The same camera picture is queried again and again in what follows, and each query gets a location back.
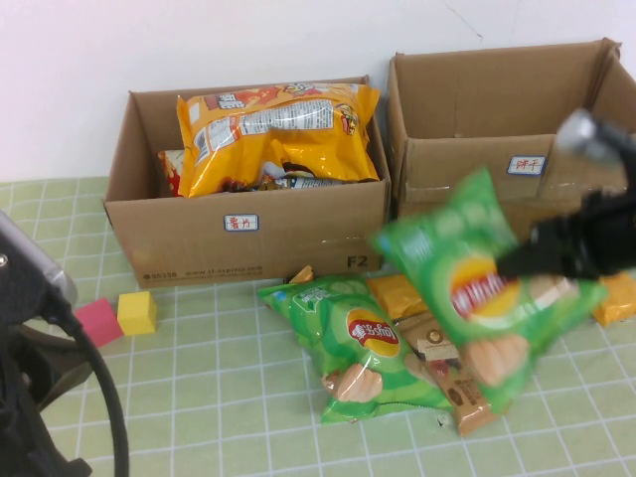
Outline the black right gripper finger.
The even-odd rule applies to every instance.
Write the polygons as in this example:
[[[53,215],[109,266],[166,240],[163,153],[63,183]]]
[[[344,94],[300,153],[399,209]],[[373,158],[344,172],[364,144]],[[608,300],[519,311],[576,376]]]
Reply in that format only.
[[[499,256],[496,266],[501,277],[590,277],[581,213],[559,215],[536,223],[529,238]]]

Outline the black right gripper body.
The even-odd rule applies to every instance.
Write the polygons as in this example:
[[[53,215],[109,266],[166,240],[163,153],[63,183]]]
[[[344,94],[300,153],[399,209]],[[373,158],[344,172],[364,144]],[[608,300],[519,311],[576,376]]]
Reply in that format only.
[[[578,271],[585,279],[635,268],[635,190],[620,194],[595,190],[580,207]]]

